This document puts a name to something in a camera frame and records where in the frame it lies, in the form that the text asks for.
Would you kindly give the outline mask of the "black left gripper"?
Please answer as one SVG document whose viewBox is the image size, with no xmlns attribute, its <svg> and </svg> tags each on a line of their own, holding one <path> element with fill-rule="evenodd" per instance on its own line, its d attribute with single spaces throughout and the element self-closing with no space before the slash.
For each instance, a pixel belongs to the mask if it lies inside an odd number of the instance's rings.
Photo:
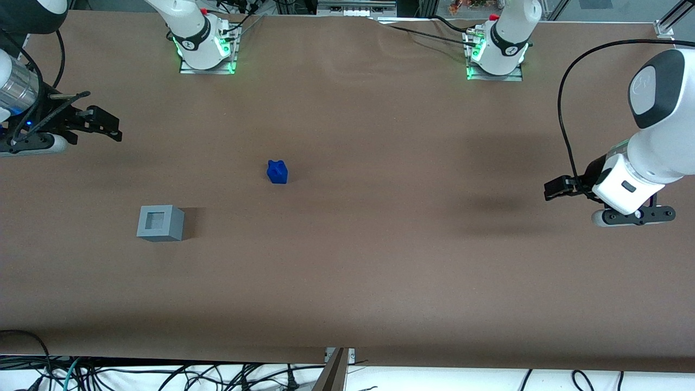
<svg viewBox="0 0 695 391">
<path fill-rule="evenodd" d="M 561 197 L 586 196 L 593 202 L 603 201 L 593 192 L 593 187 L 600 181 L 605 166 L 606 156 L 599 156 L 586 167 L 581 180 L 576 176 L 561 175 L 544 184 L 544 199 L 546 202 Z"/>
</svg>

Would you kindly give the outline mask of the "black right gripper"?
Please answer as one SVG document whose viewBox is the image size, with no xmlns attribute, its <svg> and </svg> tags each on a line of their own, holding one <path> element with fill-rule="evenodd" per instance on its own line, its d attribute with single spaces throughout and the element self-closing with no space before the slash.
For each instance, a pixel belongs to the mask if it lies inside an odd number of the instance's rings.
<svg viewBox="0 0 695 391">
<path fill-rule="evenodd" d="M 80 111 L 73 107 L 77 100 L 78 97 L 42 97 L 32 104 L 15 104 L 15 136 L 23 137 L 26 133 L 37 132 L 57 131 L 62 134 L 84 131 L 105 135 L 117 143 L 122 141 L 119 118 L 96 105 Z"/>
</svg>

